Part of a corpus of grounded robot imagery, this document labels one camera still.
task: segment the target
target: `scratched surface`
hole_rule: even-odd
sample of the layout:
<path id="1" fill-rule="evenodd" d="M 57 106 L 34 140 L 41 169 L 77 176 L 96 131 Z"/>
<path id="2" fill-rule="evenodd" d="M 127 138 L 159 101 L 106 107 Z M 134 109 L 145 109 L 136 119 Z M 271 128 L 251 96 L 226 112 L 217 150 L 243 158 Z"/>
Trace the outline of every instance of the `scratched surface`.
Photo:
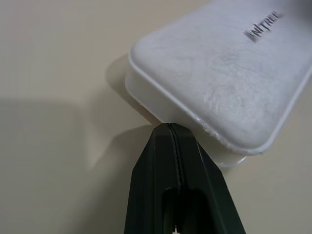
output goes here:
<path id="1" fill-rule="evenodd" d="M 146 36 L 134 61 L 219 140 L 259 153 L 310 73 L 312 3 L 300 2 L 215 1 Z M 283 16 L 250 40 L 244 32 L 273 10 Z"/>

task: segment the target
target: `white plastic case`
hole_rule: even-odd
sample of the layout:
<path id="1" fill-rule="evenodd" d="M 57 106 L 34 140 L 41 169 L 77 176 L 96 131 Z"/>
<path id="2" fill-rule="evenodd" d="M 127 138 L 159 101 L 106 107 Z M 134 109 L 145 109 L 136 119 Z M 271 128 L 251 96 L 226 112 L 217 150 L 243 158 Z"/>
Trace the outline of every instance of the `white plastic case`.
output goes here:
<path id="1" fill-rule="evenodd" d="M 214 0 L 130 54 L 128 92 L 245 155 L 275 139 L 312 72 L 311 0 Z"/>

